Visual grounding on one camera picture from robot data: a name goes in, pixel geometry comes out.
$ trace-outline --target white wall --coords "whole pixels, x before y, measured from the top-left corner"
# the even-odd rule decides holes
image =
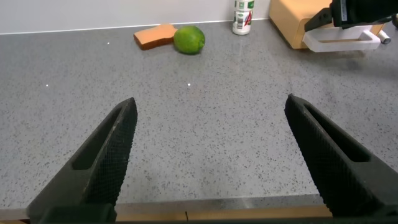
[[[270,0],[255,0],[268,18]],[[0,0],[0,34],[228,21],[234,0]]]

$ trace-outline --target green lime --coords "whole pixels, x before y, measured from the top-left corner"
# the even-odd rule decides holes
[[[197,54],[205,46],[205,35],[195,26],[185,26],[175,32],[174,45],[181,53]]]

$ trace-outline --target countertop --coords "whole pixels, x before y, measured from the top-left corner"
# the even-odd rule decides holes
[[[377,50],[324,54],[290,49],[269,21],[246,36],[197,26],[199,55],[142,51],[143,27],[0,36],[0,214],[21,214],[129,97],[139,118],[119,211],[321,204],[285,118],[289,93],[398,171],[392,26]]]

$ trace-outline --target bottle label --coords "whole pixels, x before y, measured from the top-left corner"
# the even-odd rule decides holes
[[[233,28],[249,31],[253,12],[235,12]]]
[[[235,0],[235,10],[237,11],[250,11],[254,8],[254,1],[240,1]]]

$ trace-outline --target sponge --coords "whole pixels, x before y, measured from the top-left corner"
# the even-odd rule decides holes
[[[146,30],[141,30],[134,34],[138,46],[142,50],[149,50],[173,42],[176,28],[172,24],[161,24]]]

